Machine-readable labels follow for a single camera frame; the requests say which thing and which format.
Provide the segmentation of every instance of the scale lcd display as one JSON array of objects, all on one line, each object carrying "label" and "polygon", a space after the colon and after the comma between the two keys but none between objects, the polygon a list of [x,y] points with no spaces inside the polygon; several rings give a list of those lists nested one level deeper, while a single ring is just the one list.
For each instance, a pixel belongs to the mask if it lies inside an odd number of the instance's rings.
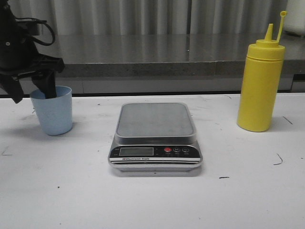
[{"label": "scale lcd display", "polygon": [[120,156],[153,156],[153,148],[121,148]]}]

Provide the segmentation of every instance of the red button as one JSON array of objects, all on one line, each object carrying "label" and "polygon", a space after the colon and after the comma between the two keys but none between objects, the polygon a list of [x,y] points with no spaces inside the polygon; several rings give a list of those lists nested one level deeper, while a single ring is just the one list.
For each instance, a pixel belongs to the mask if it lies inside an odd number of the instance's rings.
[{"label": "red button", "polygon": [[164,148],[164,151],[165,151],[165,152],[171,152],[171,150],[172,150],[172,149],[169,148],[169,147]]}]

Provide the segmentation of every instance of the black cable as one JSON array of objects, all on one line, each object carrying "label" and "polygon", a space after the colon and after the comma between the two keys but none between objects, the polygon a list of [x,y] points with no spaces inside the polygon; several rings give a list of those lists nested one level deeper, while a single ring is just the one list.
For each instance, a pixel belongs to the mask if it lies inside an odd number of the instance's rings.
[{"label": "black cable", "polygon": [[16,18],[15,17],[15,19],[17,19],[17,20],[30,19],[32,21],[35,21],[37,24],[45,25],[49,29],[49,31],[50,31],[50,33],[52,35],[52,42],[51,43],[46,43],[46,42],[43,42],[43,41],[41,41],[41,40],[39,40],[39,39],[37,39],[37,38],[35,38],[33,36],[30,36],[30,35],[26,34],[26,36],[29,37],[32,41],[34,41],[34,42],[36,42],[38,44],[44,45],[44,46],[50,46],[50,45],[52,45],[55,42],[55,33],[54,33],[53,29],[51,28],[51,26],[48,25],[45,21],[39,20],[37,18]]}]

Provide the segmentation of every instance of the scale button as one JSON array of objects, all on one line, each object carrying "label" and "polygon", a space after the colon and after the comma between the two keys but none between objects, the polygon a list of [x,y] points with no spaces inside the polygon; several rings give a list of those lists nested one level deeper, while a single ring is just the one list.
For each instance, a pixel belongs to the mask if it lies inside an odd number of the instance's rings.
[{"label": "scale button", "polygon": [[178,152],[180,152],[180,148],[175,147],[175,148],[173,149],[173,151],[176,152],[176,153],[178,153]]},{"label": "scale button", "polygon": [[188,148],[183,148],[182,149],[182,152],[184,152],[184,153],[188,153],[190,151],[190,149],[188,149]]},{"label": "scale button", "polygon": [[172,151],[172,149],[171,149],[171,148],[169,148],[169,147],[166,147],[166,148],[164,148],[164,151],[165,151],[165,152],[171,152],[171,151]]}]

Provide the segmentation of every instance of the bottle cap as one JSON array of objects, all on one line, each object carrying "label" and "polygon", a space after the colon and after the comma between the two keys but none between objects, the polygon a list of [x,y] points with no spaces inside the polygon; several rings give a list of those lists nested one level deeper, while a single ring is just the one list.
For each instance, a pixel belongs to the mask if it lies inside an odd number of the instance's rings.
[{"label": "bottle cap", "polygon": [[277,39],[272,40],[273,24],[269,24],[265,38],[262,40],[257,40],[255,44],[249,45],[247,54],[248,57],[267,61],[278,61],[284,59],[285,47],[279,45],[279,42],[283,30],[284,17],[287,15],[287,12],[282,11],[280,15],[281,24]]}]

